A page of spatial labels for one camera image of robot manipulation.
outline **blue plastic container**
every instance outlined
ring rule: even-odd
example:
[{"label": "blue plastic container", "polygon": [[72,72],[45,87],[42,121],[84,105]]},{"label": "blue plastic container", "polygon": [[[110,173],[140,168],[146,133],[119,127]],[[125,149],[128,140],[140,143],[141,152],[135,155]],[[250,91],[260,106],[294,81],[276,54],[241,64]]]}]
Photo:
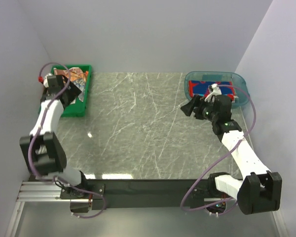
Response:
[{"label": "blue plastic container", "polygon": [[[232,85],[243,89],[245,92],[247,92],[248,95],[250,95],[247,89],[246,81],[242,78],[242,76],[236,73],[194,71],[194,72],[188,73],[184,80],[184,92],[188,100],[192,99],[189,95],[189,87],[188,87],[189,80],[231,81]],[[232,107],[235,108],[235,107],[239,107],[247,104],[249,99],[241,91],[237,89],[235,89],[235,91],[238,98],[235,100],[234,103],[232,103]]]}]

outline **purple cable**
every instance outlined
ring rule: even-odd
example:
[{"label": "purple cable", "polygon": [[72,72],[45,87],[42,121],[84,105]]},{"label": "purple cable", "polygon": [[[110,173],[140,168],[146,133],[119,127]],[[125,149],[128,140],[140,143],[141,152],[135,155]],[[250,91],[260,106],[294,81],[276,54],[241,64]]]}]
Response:
[{"label": "purple cable", "polygon": [[[40,70],[40,72],[39,72],[39,77],[41,77],[41,73],[42,73],[43,69],[44,69],[46,66],[50,65],[50,64],[57,64],[57,65],[60,65],[60,66],[64,67],[64,68],[69,72],[68,68],[67,68],[65,65],[62,65],[62,64],[60,64],[60,63],[53,63],[53,62],[51,62],[51,63],[46,63],[46,64],[41,68],[41,70]],[[70,75],[70,73],[69,73],[68,81],[67,81],[67,83],[65,84],[64,88],[62,88],[62,89],[61,89],[61,90],[55,95],[55,97],[54,97],[54,98],[48,103],[46,109],[44,110],[44,113],[43,113],[43,116],[42,116],[42,119],[41,119],[41,122],[40,122],[40,127],[38,128],[36,134],[35,134],[34,137],[32,138],[32,140],[31,140],[31,142],[30,142],[29,150],[28,150],[29,166],[30,166],[30,168],[31,168],[32,173],[33,173],[36,177],[38,177],[41,181],[46,182],[46,183],[49,183],[49,180],[46,180],[46,179],[43,179],[43,178],[42,178],[41,174],[40,174],[40,173],[38,172],[38,170],[35,168],[35,165],[34,165],[34,163],[33,163],[33,158],[32,158],[33,145],[34,145],[34,142],[35,142],[35,140],[37,139],[37,137],[38,137],[38,135],[39,135],[39,133],[40,133],[40,131],[41,131],[41,128],[42,128],[43,125],[44,125],[44,122],[45,122],[45,119],[46,119],[46,115],[47,115],[47,112],[48,112],[48,109],[49,109],[50,105],[51,105],[51,104],[52,104],[52,103],[53,103],[53,102],[54,102],[54,101],[55,101],[55,100],[56,100],[56,99],[57,99],[62,93],[64,93],[64,91],[68,88],[68,86],[69,86],[69,84],[70,84],[70,79],[71,79],[71,75]],[[96,216],[100,215],[100,214],[106,209],[107,202],[106,202],[105,198],[104,198],[102,195],[97,194],[97,193],[95,193],[95,192],[91,192],[91,191],[87,191],[87,190],[79,189],[79,188],[77,188],[77,187],[75,187],[75,186],[69,184],[68,181],[66,181],[66,180],[64,180],[64,179],[62,179],[62,178],[59,178],[59,177],[57,177],[57,176],[54,176],[54,177],[53,177],[53,179],[52,179],[52,183],[55,182],[56,179],[59,180],[59,181],[61,181],[62,183],[65,183],[65,184],[69,185],[71,188],[73,188],[73,189],[75,189],[75,190],[77,190],[77,191],[79,191],[79,192],[84,192],[84,193],[87,193],[87,194],[92,194],[92,195],[94,195],[94,196],[100,197],[100,198],[103,200],[103,206],[102,206],[102,209],[101,209],[98,213],[96,213],[95,215],[92,215],[92,216],[80,216],[80,215],[74,213],[74,216],[76,216],[76,217],[78,217],[78,218],[81,218],[81,219],[89,219],[89,218],[93,218],[93,217],[96,217]]]},{"label": "purple cable", "polygon": [[[234,86],[234,85],[218,85],[218,87],[232,87],[232,88],[235,88],[239,91],[241,91],[248,99],[249,99],[249,102],[252,106],[252,110],[253,110],[253,121],[252,121],[252,125],[251,127],[248,129],[247,132],[244,133],[244,137],[247,136],[251,131],[252,129],[254,128],[255,124],[256,124],[256,120],[257,120],[257,112],[256,112],[256,108],[253,104],[253,101],[251,100],[250,96],[241,88],[237,87],[237,86]],[[221,162],[223,159],[225,159],[226,157],[228,157],[229,155],[231,155],[231,153],[233,153],[237,148],[238,146],[240,145],[240,143],[242,142],[242,140],[239,140],[237,142],[237,144],[235,145],[234,148],[232,148],[227,154],[225,154],[224,156],[222,156],[221,158],[219,158],[217,161],[215,161],[212,165],[210,165],[202,174],[201,176],[194,182],[194,184],[189,188],[189,190],[187,191],[187,193],[184,195],[182,201],[181,201],[181,205],[180,205],[180,208],[183,210],[183,211],[198,211],[198,210],[202,210],[202,209],[205,209],[207,207],[210,207],[210,206],[213,206],[213,205],[216,205],[216,204],[219,204],[219,203],[222,203],[222,202],[226,202],[226,201],[229,201],[231,199],[233,199],[232,197],[229,197],[229,198],[226,198],[226,199],[223,199],[223,200],[220,200],[220,201],[216,201],[216,202],[213,202],[211,204],[208,204],[208,205],[205,205],[205,206],[200,206],[200,207],[197,207],[197,208],[186,208],[184,207],[184,203],[186,201],[186,199],[188,198],[188,196],[191,194],[191,192],[194,190],[194,188],[196,187],[196,185],[201,181],[201,179],[204,178],[204,176],[215,166],[217,165],[219,162]],[[233,207],[231,207],[228,211],[224,212],[224,213],[227,213],[229,212],[231,209],[233,209],[234,207],[236,206],[236,204],[234,204]]]}]

